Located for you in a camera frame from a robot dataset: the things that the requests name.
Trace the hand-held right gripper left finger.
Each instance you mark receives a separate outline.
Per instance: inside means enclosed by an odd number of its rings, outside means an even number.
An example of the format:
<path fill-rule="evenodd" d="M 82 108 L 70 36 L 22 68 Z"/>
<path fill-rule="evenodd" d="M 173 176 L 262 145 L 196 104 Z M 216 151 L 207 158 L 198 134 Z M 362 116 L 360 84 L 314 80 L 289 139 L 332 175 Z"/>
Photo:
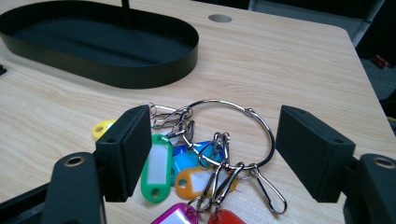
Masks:
<path fill-rule="evenodd" d="M 55 163 L 41 224 L 106 224 L 105 203 L 133 195 L 150 148 L 149 108 L 127 110 L 95 142 L 93 153 Z"/>

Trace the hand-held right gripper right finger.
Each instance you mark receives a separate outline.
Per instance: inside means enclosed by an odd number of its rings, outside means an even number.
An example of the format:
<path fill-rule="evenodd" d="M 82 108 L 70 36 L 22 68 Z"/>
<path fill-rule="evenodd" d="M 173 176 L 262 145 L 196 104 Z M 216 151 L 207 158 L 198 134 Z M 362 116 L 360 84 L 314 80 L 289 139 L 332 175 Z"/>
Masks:
<path fill-rule="evenodd" d="M 346 224 L 396 224 L 396 160 L 354 157 L 355 144 L 300 108 L 283 105 L 276 149 L 319 203 L 346 195 Z"/>

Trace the bunch of colourful key tags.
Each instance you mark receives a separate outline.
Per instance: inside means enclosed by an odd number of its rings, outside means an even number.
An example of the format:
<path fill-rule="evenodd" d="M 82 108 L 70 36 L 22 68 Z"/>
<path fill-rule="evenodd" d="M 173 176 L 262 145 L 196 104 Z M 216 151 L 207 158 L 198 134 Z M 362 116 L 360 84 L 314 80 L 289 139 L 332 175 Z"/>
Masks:
<path fill-rule="evenodd" d="M 256 120 L 268 136 L 267 156 L 257 163 L 232 164 L 228 133 L 215 133 L 203 145 L 195 143 L 193 110 L 205 103 L 225 105 Z M 156 223 L 198 224 L 202 213 L 210 215 L 211 224 L 224 218 L 234 221 L 235 217 L 221 204 L 238 181 L 250 178 L 258 183 L 270 212 L 275 215 L 286 212 L 285 198 L 260 171 L 272 159 L 276 145 L 271 129 L 253 109 L 217 99 L 201 100 L 181 108 L 145 105 L 149 108 L 151 148 L 138 179 L 141 193 L 147 201 L 160 203 L 175 188 L 183 200 L 156 218 Z"/>

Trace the black oval metal tray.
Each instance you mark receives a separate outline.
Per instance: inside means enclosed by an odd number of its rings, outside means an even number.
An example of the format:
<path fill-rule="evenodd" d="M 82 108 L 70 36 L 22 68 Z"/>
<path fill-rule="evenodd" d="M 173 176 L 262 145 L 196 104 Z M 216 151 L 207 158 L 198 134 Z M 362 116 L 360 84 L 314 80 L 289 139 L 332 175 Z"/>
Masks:
<path fill-rule="evenodd" d="M 181 80 L 198 61 L 199 35 L 177 18 L 91 1 L 48 1 L 0 15 L 0 38 L 16 55 L 122 89 Z"/>

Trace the small red object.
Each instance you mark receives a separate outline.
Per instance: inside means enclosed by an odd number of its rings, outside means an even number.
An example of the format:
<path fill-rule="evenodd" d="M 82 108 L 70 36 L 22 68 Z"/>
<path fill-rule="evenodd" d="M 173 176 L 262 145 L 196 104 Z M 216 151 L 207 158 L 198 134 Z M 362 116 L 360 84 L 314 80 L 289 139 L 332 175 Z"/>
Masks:
<path fill-rule="evenodd" d="M 372 61 L 381 69 L 388 69 L 390 67 L 390 64 L 388 61 L 386 61 L 385 59 L 383 59 L 381 56 L 379 55 L 375 55 L 372 58 Z"/>

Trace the black upright rod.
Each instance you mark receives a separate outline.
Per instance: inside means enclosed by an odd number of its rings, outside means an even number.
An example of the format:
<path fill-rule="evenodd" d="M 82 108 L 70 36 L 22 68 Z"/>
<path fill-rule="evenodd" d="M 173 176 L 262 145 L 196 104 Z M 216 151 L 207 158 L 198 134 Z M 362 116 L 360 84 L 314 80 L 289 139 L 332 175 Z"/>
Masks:
<path fill-rule="evenodd" d="M 126 27 L 130 27 L 130 3 L 129 0 L 121 0 L 121 8 L 124 24 Z"/>

